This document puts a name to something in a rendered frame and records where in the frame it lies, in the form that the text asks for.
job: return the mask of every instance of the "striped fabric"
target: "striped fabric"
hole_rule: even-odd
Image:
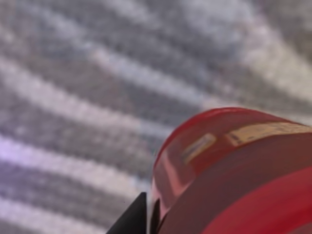
[[[106,233],[198,112],[312,124],[312,3],[270,2],[0,0],[0,233]]]

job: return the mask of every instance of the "gray stripe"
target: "gray stripe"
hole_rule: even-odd
[[[281,114],[310,115],[312,113],[312,106],[309,102],[297,99],[285,91],[273,88],[262,77],[238,64],[235,57],[237,55],[236,52],[230,48],[226,48],[226,52],[218,49],[216,45],[207,42],[209,41],[208,38],[203,38],[203,36],[195,33],[192,28],[187,27],[183,11],[177,3],[171,2],[170,6],[165,7],[166,10],[162,8],[163,11],[161,11],[163,13],[167,12],[170,16],[168,16],[167,20],[171,20],[174,24],[178,24],[178,26],[175,26],[179,29],[181,28],[182,35],[174,31],[174,35],[179,37],[173,39],[171,36],[168,37],[166,32],[160,33],[159,36],[159,32],[152,33],[148,29],[142,30],[141,27],[131,25],[128,21],[117,17],[113,13],[101,9],[101,6],[96,5],[95,2],[92,2],[90,5],[88,3],[90,11],[83,11],[81,10],[82,8],[70,7],[70,1],[66,2],[68,6],[65,6],[64,2],[44,1],[53,9],[74,18],[80,24],[89,28],[90,38],[100,42],[103,41],[110,47],[126,53],[143,63],[148,63],[155,68],[162,69],[180,78],[188,77],[187,80],[192,85],[204,88],[209,93],[216,94],[225,100],[237,100],[245,106]],[[31,2],[40,4],[37,0],[31,0]],[[166,5],[163,2],[158,4],[162,7]],[[184,40],[185,38],[190,38],[189,35],[192,35],[193,39],[188,40],[186,43]],[[214,47],[217,49],[212,52],[210,48]],[[197,64],[197,66],[192,65],[193,67],[188,67],[183,65],[183,62],[189,61],[190,58],[195,59],[196,62],[194,64]],[[158,65],[155,64],[155,59],[160,62]],[[202,68],[199,68],[198,64],[207,64],[214,71],[212,73],[214,74],[213,80],[208,78],[206,73],[208,68],[206,67],[206,72],[203,73]],[[199,74],[179,76],[172,70],[165,70],[164,68],[167,66],[170,68],[184,67],[189,71],[199,72]],[[183,69],[178,70],[183,74],[188,73]]]
[[[0,220],[0,231],[2,234],[39,234],[2,220]]]
[[[149,177],[161,140],[126,131],[103,132],[43,112],[0,86],[0,132],[28,144]]]
[[[39,25],[39,21],[34,22],[32,17],[26,16],[23,12],[19,14],[25,16],[23,21],[28,21],[28,24],[35,28],[44,25],[44,23]],[[15,33],[21,38],[25,38],[27,35],[22,30],[17,30]],[[34,33],[27,38],[30,46],[28,52],[21,53],[14,51],[14,48],[5,47],[2,49],[2,53],[19,60],[31,71],[40,73],[49,81],[53,81],[69,92],[93,103],[171,125],[176,125],[177,122],[179,123],[199,111],[196,107],[142,91],[131,84],[117,81],[110,74],[104,74],[98,67],[90,64],[85,56],[78,54],[78,51],[71,48],[69,44],[55,38],[53,32]],[[38,49],[39,46],[42,46],[42,49],[49,48],[49,45],[52,45],[53,55],[49,54],[49,51]],[[58,54],[58,51],[70,54],[70,56],[64,58],[62,53]]]
[[[110,227],[131,204],[77,181],[0,161],[0,196]]]

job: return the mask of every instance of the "red object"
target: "red object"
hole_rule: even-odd
[[[312,233],[311,133],[242,108],[182,124],[154,166],[159,234]]]

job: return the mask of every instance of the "gray and white striped fabric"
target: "gray and white striped fabric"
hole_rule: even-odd
[[[312,124],[309,0],[0,0],[0,233],[104,234],[181,122]]]

